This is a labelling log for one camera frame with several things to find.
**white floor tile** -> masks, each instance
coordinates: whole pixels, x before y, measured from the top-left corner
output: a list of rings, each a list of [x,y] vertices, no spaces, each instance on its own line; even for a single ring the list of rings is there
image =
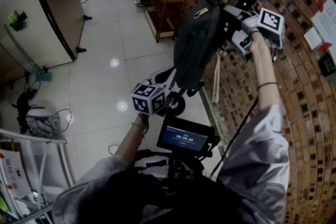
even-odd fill
[[[141,83],[142,81],[147,79],[152,73],[159,71],[163,68],[172,67],[173,62],[174,61],[172,53],[151,55],[126,60],[132,89],[134,89],[137,83]],[[180,89],[177,85],[175,85],[173,90],[175,92],[178,92]],[[188,95],[185,93],[183,95],[183,98],[186,103],[186,109],[203,105],[199,93],[197,93],[193,97],[188,97]]]
[[[122,7],[118,10],[119,20],[127,20],[138,17],[145,17],[144,8],[137,7],[135,3],[132,3],[132,6]]]
[[[69,65],[60,65],[49,68],[48,72],[52,73],[53,78],[61,77],[69,74]]]
[[[75,144],[83,172],[86,173],[99,160],[110,156],[108,152],[109,145],[111,143],[120,144],[131,126],[131,124],[127,124],[98,132],[76,135]],[[111,147],[110,152],[112,154],[115,153],[117,148],[117,146]],[[146,149],[144,141],[142,142],[140,149]]]
[[[93,132],[131,123],[136,113],[131,103],[126,64],[104,65],[70,74],[70,108],[73,134]],[[118,110],[121,102],[125,111]]]
[[[67,140],[66,153],[68,158],[68,164],[71,168],[74,180],[78,181],[84,175],[84,172],[79,162],[75,140],[72,135],[65,135],[64,138]]]
[[[172,52],[174,49],[174,42],[170,38],[155,42],[145,17],[122,20],[120,29],[126,59]]]
[[[61,109],[69,105],[69,75],[53,77],[52,81],[42,81],[41,87],[30,105],[42,105],[50,102],[56,109]]]
[[[211,126],[209,117],[205,111],[203,104],[194,106],[192,108],[186,108],[186,110],[180,116],[178,116],[178,118]]]
[[[92,20],[84,23],[84,28],[92,25],[109,25],[118,18],[117,0],[87,0],[83,5],[84,13]]]
[[[152,73],[174,66],[173,54],[159,54],[126,60],[132,89]]]
[[[70,72],[124,60],[119,22],[84,28],[80,47],[87,51],[78,55]]]

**wooden shelf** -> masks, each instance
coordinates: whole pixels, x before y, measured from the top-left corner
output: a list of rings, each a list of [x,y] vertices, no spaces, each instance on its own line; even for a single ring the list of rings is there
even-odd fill
[[[156,11],[151,9],[146,9],[146,18],[149,22],[149,25],[152,29],[154,36],[157,35],[160,29],[161,18],[157,15]],[[175,33],[175,27],[171,23],[169,18],[162,20],[161,32],[159,33],[158,38],[163,37],[172,37]]]
[[[146,18],[156,42],[163,37],[174,37],[186,0],[147,0]]]
[[[163,16],[164,3],[160,2],[160,0],[150,0],[150,2],[152,6],[154,7],[158,16],[161,18]],[[180,9],[176,5],[167,4],[164,16],[165,17],[177,17],[179,16],[180,12],[181,12]]]

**white cube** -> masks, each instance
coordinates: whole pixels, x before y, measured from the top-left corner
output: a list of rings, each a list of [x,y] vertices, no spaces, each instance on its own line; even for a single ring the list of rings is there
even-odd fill
[[[131,96],[134,109],[146,115],[153,115],[166,106],[164,88],[146,82],[138,83]]]

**electrical device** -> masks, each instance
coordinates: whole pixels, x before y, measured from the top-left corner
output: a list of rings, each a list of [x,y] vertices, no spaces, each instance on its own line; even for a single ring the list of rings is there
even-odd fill
[[[210,126],[167,115],[163,121],[157,146],[177,155],[212,157],[219,137]]]

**white wall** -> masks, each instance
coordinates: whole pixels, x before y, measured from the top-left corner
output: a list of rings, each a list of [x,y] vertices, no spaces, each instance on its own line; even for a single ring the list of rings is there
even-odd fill
[[[27,27],[18,32],[10,27],[11,33],[35,63],[41,67],[52,67],[72,62],[52,29],[39,0],[0,0],[0,43],[22,66],[30,71],[4,29],[4,24],[9,26],[7,18],[14,10],[19,14],[26,13]]]

